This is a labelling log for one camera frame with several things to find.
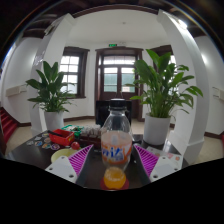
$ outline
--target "white plant pot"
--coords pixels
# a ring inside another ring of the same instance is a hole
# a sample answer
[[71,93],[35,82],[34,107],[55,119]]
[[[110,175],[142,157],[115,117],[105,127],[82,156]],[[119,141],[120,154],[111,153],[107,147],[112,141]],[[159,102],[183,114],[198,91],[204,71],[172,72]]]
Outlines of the white plant pot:
[[63,112],[46,112],[44,111],[47,130],[54,131],[64,127]]
[[145,115],[143,140],[151,145],[162,145],[166,141],[171,118],[151,117]]

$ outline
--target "orange liquid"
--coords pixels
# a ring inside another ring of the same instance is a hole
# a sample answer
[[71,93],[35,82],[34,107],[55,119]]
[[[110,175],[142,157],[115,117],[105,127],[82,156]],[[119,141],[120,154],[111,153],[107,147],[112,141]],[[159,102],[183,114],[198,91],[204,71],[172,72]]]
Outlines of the orange liquid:
[[120,189],[124,186],[126,175],[118,167],[110,167],[105,171],[104,183],[109,189]]

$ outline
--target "green object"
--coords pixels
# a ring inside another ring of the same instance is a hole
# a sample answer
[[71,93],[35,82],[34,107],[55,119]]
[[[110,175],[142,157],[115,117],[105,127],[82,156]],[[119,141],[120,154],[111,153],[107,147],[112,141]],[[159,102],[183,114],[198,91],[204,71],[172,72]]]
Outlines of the green object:
[[[77,131],[76,130],[72,130],[72,129],[69,129],[69,127],[74,127],[74,128],[77,128],[78,130]],[[72,132],[74,132],[74,136],[77,139],[77,138],[79,138],[79,136],[80,136],[81,131],[82,131],[83,128],[84,128],[83,126],[69,124],[69,125],[61,128],[61,129],[62,130],[65,130],[65,131],[72,131]]]
[[44,73],[36,70],[41,78],[41,82],[35,79],[27,80],[27,86],[37,89],[38,96],[30,98],[28,101],[34,102],[33,108],[39,104],[39,107],[46,112],[60,112],[67,111],[63,104],[72,104],[71,98],[75,98],[75,94],[69,91],[61,91],[63,86],[68,84],[75,85],[74,83],[62,83],[64,73],[58,72],[58,62],[55,62],[51,67],[46,61],[43,61]]
[[147,90],[143,90],[141,96],[133,96],[130,99],[140,100],[141,104],[150,106],[151,117],[169,118],[173,116],[170,112],[175,105],[183,107],[183,104],[187,104],[193,108],[194,100],[192,95],[188,93],[196,96],[199,94],[203,97],[202,91],[196,86],[188,86],[181,93],[177,91],[180,85],[188,85],[187,80],[194,78],[192,75],[184,76],[184,71],[189,71],[189,68],[184,65],[169,64],[170,52],[158,56],[152,50],[147,49],[146,51],[156,65],[157,71],[144,60],[135,62],[134,71],[139,75],[140,79],[134,80],[132,84],[125,84],[125,86],[140,88],[141,84],[145,84]]
[[117,47],[117,44],[109,44],[109,47]]

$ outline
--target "door frame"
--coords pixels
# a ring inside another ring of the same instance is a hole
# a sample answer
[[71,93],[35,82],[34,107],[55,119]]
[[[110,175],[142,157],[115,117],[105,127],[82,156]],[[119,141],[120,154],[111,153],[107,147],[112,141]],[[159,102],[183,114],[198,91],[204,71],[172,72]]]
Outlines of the door frame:
[[[94,94],[94,102],[100,99],[100,87],[101,87],[101,72],[102,72],[102,59],[103,56],[109,55],[135,55],[136,59],[142,59],[142,48],[129,48],[129,47],[112,47],[112,48],[102,48],[96,49],[96,64],[95,64],[95,94]],[[138,96],[142,95],[143,93],[143,85],[140,85],[138,89]],[[140,105],[139,101],[139,109],[137,120],[142,120],[142,105]],[[94,114],[96,113],[96,103],[94,103]]]

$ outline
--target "potted plant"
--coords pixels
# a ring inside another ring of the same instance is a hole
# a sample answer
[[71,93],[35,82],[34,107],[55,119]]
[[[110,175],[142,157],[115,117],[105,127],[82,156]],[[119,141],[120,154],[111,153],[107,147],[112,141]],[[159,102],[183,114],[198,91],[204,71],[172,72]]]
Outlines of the potted plant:
[[58,62],[51,67],[46,61],[43,61],[44,73],[36,70],[41,78],[41,82],[35,79],[27,80],[27,86],[37,89],[38,96],[30,98],[28,101],[34,102],[33,108],[38,104],[44,110],[46,126],[48,130],[55,130],[64,126],[63,112],[67,111],[64,104],[72,104],[69,100],[75,97],[75,94],[69,91],[61,91],[63,86],[68,83],[62,83],[64,73],[58,72]]
[[147,104],[148,109],[150,107],[150,111],[145,116],[143,140],[152,145],[161,145],[166,140],[174,106],[183,107],[183,104],[187,104],[193,108],[194,100],[190,94],[203,96],[203,93],[196,86],[188,86],[179,93],[177,88],[180,85],[188,85],[187,80],[194,78],[192,75],[184,76],[184,71],[189,71],[189,68],[184,65],[169,64],[170,52],[158,56],[152,50],[146,51],[156,65],[157,71],[144,60],[137,60],[134,64],[134,72],[139,75],[139,79],[126,86],[140,88],[141,84],[146,85],[147,90],[143,90],[141,96],[130,99],[140,100],[141,104]]

